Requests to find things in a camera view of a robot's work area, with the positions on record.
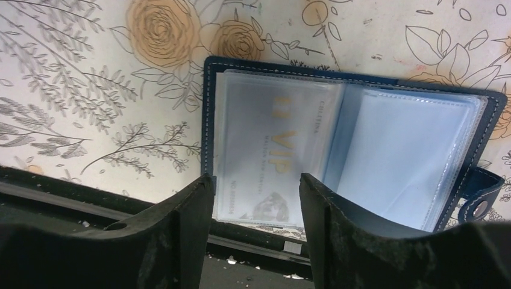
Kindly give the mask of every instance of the card holder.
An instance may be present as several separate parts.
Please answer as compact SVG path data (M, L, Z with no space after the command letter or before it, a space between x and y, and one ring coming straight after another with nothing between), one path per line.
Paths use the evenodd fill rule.
M302 227L302 172L429 232L461 195L474 198L473 213L497 193L465 187L505 106L500 93L210 57L204 103L202 169L216 177L222 222Z

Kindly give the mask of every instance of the plastic card pocket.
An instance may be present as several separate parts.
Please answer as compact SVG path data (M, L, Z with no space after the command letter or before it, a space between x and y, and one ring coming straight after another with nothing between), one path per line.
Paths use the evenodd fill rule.
M433 231L485 100L348 85L325 185L386 219Z
M218 73L214 217L303 227L299 177L324 174L342 90L319 81Z

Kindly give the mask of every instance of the leaf drawing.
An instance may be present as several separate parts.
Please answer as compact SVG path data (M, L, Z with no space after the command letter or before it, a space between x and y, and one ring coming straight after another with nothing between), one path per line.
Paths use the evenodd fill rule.
M422 63L436 65L442 58L437 52L440 35L431 29L420 26L406 26L406 42L414 56Z
M498 75L500 71L500 65L494 65L486 67L467 77L463 82L462 86L476 87L478 89L487 89L490 83Z
M479 162L477 163L477 166L482 168L482 169L487 169L489 166L491 166L491 162L490 161L487 161L487 160L479 160Z
M323 30L325 29L325 26L321 26L313 35L312 37L317 37L323 34Z
M420 10L416 10L415 12L419 13L419 14L424 14L424 15L433 15L433 12L430 11L430 10L425 10L425 9L420 9Z
M503 4L498 4L497 7L495 7L495 12L499 16L507 15L506 7Z
M174 74L167 73L167 74L161 75L158 78L158 80L156 81L156 83L160 84L160 85L167 85L167 84L172 83L175 79L176 79L176 77Z
M467 50L460 44L456 44L444 59L440 61L436 68L436 73L447 78L452 74L456 79L461 79L468 71L469 65L470 56Z
M196 111L200 107L198 98L195 95L187 96L184 100L184 107L190 113Z
M289 49L295 49L298 45L300 45L300 41L294 40L289 43Z
M142 162L139 157L128 156L137 154L147 158L154 157L169 160L178 173L183 172L188 168L188 160L180 158L178 150L185 150L189 155L200 154L198 143L188 145L182 141L186 138L185 130L189 128L186 122L179 125L165 126L164 136L157 138L149 134L149 128L145 123L123 126L122 130L125 136L123 137L120 132L117 132L115 137L111 138L118 148L86 165L80 174L83 174L92 164L103 160L110 163L112 167L124 165L125 167L132 167L137 173L144 173L147 178L153 177L149 163Z
M0 98L0 115L10 117L15 125L0 122L0 147L24 146L30 144L38 148L39 155L54 157L60 155L60 149L73 149L78 153L62 154L62 158L79 157L87 153L81 146L85 138L68 137L52 129L54 118L50 117L41 108L22 104L8 98ZM36 138L46 138L44 142L36 142Z
M477 33L472 40L470 40L465 47L468 47L468 50L474 50L481 46L484 42L488 40L488 31L483 30Z
M465 21L472 21L472 15L465 8L460 8L460 17Z
M184 90L184 87L179 84L171 84L166 87L163 87L160 89L159 92L156 93L156 96L159 98L179 98L179 95L174 94L175 92L182 92Z
M289 51L280 41L274 41L270 45L272 51L285 60L289 60Z
M114 123L125 108L116 100L118 96L134 100L136 94L121 83L113 83L120 82L118 79L87 73L75 65L86 59L84 52L93 50L93 46L88 44L89 37L82 35L82 32L104 31L98 23L100 19L92 17L94 11L101 10L101 7L94 1L82 0L71 4L62 0L40 1L32 2L30 6L6 2L27 23L37 25L42 36L35 36L34 32L24 29L23 25L14 23L10 16L0 12L0 18L16 29L0 31L0 44L6 47L6 54L18 60L18 68L24 74L22 80L28 81L30 92L38 92L49 110L61 112L65 117L67 108L72 107L73 113L78 113L83 119L89 118L90 125L108 134L108 124ZM22 43L15 34L24 35L31 42Z
M332 35L332 37L334 37L338 41L341 41L339 30L334 23L332 22L328 23L328 30L330 31L330 35Z
M257 32L257 35L262 36L263 35L263 27L259 24L257 20L255 20L252 17L252 27L254 27L255 31Z
M451 36L447 31L443 30L438 35L438 40L436 42L436 48L441 55L445 55L447 53L447 49L451 46Z
M27 164L23 160L21 160L19 157L14 156L14 160L16 160L17 165L20 167L20 169L22 169L22 170L28 169Z
M165 73L165 72L161 71L160 69L151 67L151 68L144 68L144 69L137 70L137 71L133 72L131 75L141 78L141 79L144 79L146 81L157 82L158 79L160 79L160 77L165 74L168 74L168 73Z
M7 80L5 78L0 78L0 85L7 86L7 87L14 86L14 84L12 82L10 82L9 80Z
M133 48L131 48L130 43L130 32L128 31L128 28L124 26L116 26L110 28L110 31L112 32L113 37L121 46L121 48L127 53L133 54Z
M8 141L6 143L0 144L0 148L12 148L13 146L24 146L27 143L31 143L36 139L30 135L20 135L15 139Z

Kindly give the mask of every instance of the white paper background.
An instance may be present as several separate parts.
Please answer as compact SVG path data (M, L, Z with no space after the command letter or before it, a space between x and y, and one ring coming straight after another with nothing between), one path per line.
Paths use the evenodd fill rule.
M54 16L58 22L51 20ZM506 62L510 23L511 3L498 0L0 1L0 164L158 202L199 175L200 66L208 54L474 86L511 96L511 61ZM38 26L46 28L45 36ZM68 53L83 59L76 61ZM49 69L39 70L36 61ZM51 87L62 65L67 82L58 79ZM108 72L102 74L104 66ZM66 117L48 108L40 87L30 92L29 85L36 82L64 101ZM89 99L87 87L92 88ZM99 91L100 99L94 101L102 88L105 94ZM110 102L100 102L116 95L129 97L116 100L125 108L114 123L105 122L108 135L98 132L95 120L89 124L90 113L79 118L84 104L72 114L76 104L70 99L97 106L96 112L112 108ZM35 115L32 105L43 114ZM187 122L183 130L182 122ZM146 123L144 128L132 128L139 137L125 144L131 136L127 138L128 126L140 123ZM506 109L481 162L509 177L510 124ZM119 146L111 139L117 132ZM115 153L118 149L124 155ZM104 161L112 158L121 166ZM136 169L150 170L152 177ZM487 219L511 218L510 191L511 178ZM270 230L303 237L298 231Z

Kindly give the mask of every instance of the flower drawing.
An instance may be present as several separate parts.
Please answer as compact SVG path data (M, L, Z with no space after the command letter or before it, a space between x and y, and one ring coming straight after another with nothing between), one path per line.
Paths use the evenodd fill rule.
M265 49L259 33L250 24L228 20L222 25L206 25L201 31L201 39L202 44L212 54L259 60L261 52Z
M134 0L127 12L136 58L164 72L188 70L201 22L186 0Z
M451 45L451 36L445 30L437 32L426 27L406 26L406 42L412 54L420 62L436 66L436 73L423 72L410 80L487 89L493 80L498 79L500 65L492 63L472 74L467 73L470 67L469 52L487 40L488 32L483 30L464 45Z
M506 83L504 83L504 86L502 87L502 93L507 96L507 104L504 107L504 111L498 118L498 122L495 125L492 136L490 137L493 140L505 138L511 135L511 92L507 91Z

